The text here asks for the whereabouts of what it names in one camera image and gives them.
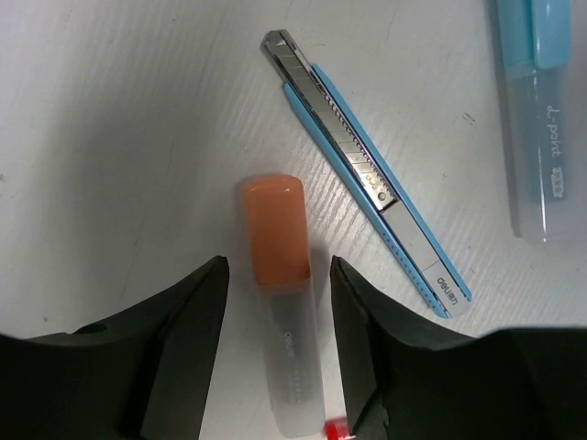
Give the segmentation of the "orange capped eraser stick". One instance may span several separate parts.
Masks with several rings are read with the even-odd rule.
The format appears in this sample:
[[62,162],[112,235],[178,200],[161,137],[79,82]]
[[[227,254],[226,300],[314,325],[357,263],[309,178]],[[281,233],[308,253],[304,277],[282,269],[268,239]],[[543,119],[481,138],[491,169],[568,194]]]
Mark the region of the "orange capped eraser stick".
[[261,175],[244,181],[241,201],[277,429],[315,435],[325,404],[304,187],[292,175]]

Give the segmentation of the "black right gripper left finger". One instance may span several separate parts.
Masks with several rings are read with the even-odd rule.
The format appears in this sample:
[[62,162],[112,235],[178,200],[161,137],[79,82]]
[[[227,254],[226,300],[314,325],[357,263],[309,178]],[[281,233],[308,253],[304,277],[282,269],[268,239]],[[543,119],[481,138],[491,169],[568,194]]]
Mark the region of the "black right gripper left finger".
[[1,338],[4,439],[196,439],[227,304],[214,257],[73,333]]

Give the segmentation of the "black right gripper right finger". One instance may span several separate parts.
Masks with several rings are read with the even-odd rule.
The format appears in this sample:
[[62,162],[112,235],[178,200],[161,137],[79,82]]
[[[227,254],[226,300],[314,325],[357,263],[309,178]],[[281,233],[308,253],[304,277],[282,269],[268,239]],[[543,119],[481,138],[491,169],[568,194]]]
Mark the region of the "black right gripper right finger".
[[333,257],[331,303],[349,432],[358,439],[583,439],[586,331],[435,324]]

